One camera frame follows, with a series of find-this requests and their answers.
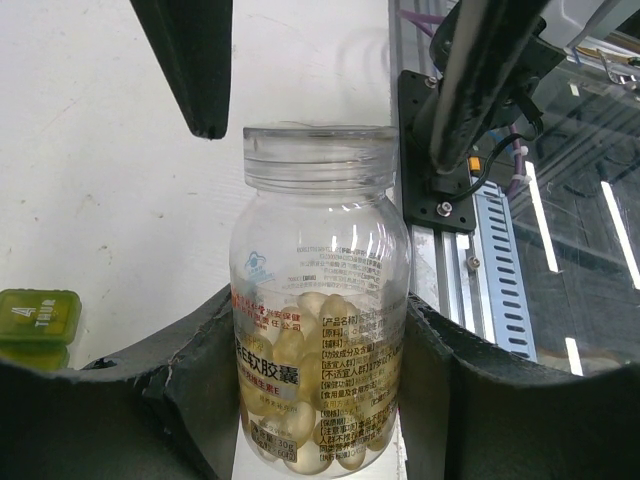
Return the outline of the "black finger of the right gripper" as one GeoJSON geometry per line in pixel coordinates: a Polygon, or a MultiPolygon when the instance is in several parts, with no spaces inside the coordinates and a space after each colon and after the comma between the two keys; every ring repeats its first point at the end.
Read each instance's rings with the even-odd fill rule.
{"type": "Polygon", "coordinates": [[[224,138],[231,92],[232,0],[132,0],[192,135],[224,138]]]}
{"type": "Polygon", "coordinates": [[[533,33],[545,1],[460,1],[435,110],[429,155],[452,172],[504,86],[533,33]]]}

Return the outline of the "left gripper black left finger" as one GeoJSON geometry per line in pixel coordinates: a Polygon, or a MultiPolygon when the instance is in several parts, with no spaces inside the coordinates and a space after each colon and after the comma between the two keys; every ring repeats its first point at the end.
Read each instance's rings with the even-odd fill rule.
{"type": "Polygon", "coordinates": [[[231,292],[80,370],[1,365],[5,479],[228,479],[239,430],[231,292]]]}

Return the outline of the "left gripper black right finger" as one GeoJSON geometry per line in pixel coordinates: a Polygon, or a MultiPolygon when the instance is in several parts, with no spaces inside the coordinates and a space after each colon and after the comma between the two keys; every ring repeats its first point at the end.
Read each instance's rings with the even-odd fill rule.
{"type": "Polygon", "coordinates": [[[545,367],[408,299],[399,410],[412,479],[635,479],[639,368],[545,367]]]}

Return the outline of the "weekly pill organizer strip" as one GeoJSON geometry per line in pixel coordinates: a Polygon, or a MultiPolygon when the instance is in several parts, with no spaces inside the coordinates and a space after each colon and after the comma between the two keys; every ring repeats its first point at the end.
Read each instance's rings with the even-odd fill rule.
{"type": "Polygon", "coordinates": [[[3,290],[1,358],[43,371],[66,368],[81,311],[70,290],[3,290]]]}

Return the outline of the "clear jar orange pills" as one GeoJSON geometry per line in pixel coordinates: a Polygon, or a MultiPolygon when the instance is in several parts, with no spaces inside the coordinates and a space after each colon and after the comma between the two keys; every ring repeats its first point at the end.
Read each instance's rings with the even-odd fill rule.
{"type": "Polygon", "coordinates": [[[388,197],[389,127],[243,132],[255,194],[229,247],[243,431],[267,465],[337,479],[373,463],[398,413],[411,269],[388,197]]]}

